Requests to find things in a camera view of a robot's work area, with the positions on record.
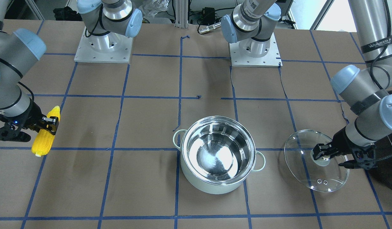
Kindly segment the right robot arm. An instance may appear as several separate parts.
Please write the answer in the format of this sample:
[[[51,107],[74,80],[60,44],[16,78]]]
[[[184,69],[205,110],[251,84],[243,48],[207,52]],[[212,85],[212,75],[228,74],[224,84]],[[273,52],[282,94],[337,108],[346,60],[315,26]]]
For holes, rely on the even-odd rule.
[[[28,29],[19,28],[8,34],[3,31],[8,0],[0,0],[0,141],[29,142],[31,136],[23,129],[54,137],[60,122],[58,114],[44,115],[20,86],[24,75],[42,58],[47,47]],[[115,33],[135,37],[142,25],[143,14],[130,0],[78,0],[87,38],[102,38]]]

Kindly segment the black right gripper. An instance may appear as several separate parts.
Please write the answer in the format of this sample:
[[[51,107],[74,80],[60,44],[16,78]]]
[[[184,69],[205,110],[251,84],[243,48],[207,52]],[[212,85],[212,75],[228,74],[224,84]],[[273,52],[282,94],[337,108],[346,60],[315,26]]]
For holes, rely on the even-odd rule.
[[[30,104],[26,111],[18,116],[9,117],[0,114],[0,141],[29,142],[31,136],[26,132],[22,132],[22,129],[31,129],[36,132],[44,129],[53,136],[56,135],[60,117],[46,117],[32,99],[29,99],[29,102]]]

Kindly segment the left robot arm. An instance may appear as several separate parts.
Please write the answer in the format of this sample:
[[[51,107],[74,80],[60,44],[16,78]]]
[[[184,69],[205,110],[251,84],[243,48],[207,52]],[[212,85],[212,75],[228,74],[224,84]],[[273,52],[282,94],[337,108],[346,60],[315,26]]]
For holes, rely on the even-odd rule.
[[[357,115],[355,121],[338,131],[331,142],[319,143],[312,150],[314,162],[351,154],[353,160],[340,163],[347,169],[370,169],[378,161],[375,142],[392,134],[392,23],[386,0],[350,0],[350,10],[364,56],[366,69],[348,65],[330,80]],[[248,42],[247,55],[266,55],[281,10],[274,0],[245,0],[221,19],[225,40],[232,44]]]

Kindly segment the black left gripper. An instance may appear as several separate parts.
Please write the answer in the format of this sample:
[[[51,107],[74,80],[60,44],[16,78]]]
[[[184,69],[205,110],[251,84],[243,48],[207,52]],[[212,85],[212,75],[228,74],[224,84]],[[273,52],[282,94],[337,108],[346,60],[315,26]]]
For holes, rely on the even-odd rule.
[[[336,156],[352,155],[353,160],[339,163],[339,166],[343,168],[376,168],[375,144],[371,143],[366,146],[354,144],[347,137],[345,128],[338,131],[329,144],[319,143],[315,145],[312,152],[314,160],[320,158],[329,160]]]

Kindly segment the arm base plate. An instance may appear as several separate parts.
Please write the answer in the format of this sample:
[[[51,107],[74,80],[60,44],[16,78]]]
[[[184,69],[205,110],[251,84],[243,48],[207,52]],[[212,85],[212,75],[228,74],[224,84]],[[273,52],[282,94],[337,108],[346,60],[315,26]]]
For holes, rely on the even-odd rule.
[[[234,67],[282,67],[275,34],[264,42],[245,39],[228,45],[231,65]]]
[[[83,30],[74,61],[81,63],[129,64],[133,38],[110,32],[104,36],[85,36]]]

